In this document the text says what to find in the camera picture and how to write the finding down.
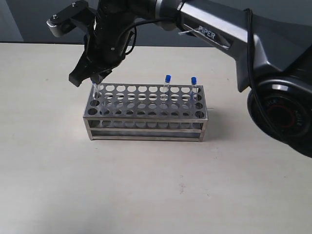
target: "test tube rack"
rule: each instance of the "test tube rack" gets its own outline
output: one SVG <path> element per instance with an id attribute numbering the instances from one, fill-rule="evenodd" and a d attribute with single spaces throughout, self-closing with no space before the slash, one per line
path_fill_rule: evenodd
<path id="1" fill-rule="evenodd" d="M 102 83 L 83 115 L 90 140 L 203 141 L 208 113 L 203 86 Z"/>

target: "robotic arm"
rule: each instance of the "robotic arm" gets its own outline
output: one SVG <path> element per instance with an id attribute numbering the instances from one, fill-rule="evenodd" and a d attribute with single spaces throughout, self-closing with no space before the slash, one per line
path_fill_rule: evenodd
<path id="1" fill-rule="evenodd" d="M 136 26 L 146 23 L 178 28 L 234 58 L 239 92 L 252 89 L 248 109 L 255 124 L 312 157 L 312 27 L 209 0 L 99 0 L 97 10 L 77 1 L 47 21 L 56 37 L 76 27 L 86 33 L 84 52 L 69 75 L 77 87 L 87 78 L 101 83 L 129 54 Z"/>

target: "gray wall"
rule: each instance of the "gray wall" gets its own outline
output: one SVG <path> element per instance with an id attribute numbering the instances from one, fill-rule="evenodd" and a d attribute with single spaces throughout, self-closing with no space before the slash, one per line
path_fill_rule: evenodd
<path id="1" fill-rule="evenodd" d="M 62 38 L 50 33 L 46 20 L 72 3 L 73 0 L 7 0 L 16 25 L 26 42 L 82 42 L 83 33 L 78 29 Z M 274 20 L 312 25 L 311 0 L 214 0 L 238 9 L 250 7 L 255 14 Z M 98 0 L 89 0 L 96 8 Z M 178 36 L 177 31 L 165 32 L 155 25 L 138 29 L 137 45 L 144 46 L 208 46 L 188 36 Z"/>

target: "blue cap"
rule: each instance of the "blue cap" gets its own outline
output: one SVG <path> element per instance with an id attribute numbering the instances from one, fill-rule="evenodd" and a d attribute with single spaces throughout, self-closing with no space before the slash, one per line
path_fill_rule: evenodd
<path id="1" fill-rule="evenodd" d="M 196 84 L 197 84 L 196 77 L 192 77 L 192 85 L 196 85 Z"/>
<path id="2" fill-rule="evenodd" d="M 171 75 L 167 75 L 166 79 L 165 79 L 165 82 L 166 83 L 170 83 L 170 81 L 171 81 Z"/>

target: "white table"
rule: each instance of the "white table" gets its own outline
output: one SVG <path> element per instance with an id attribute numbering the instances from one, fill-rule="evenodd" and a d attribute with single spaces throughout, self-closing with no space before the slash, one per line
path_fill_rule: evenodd
<path id="1" fill-rule="evenodd" d="M 213 48 L 138 47 L 107 78 L 204 85 L 207 140 L 90 141 L 83 46 L 0 44 L 1 234 L 307 234 L 312 159 L 262 133 Z"/>

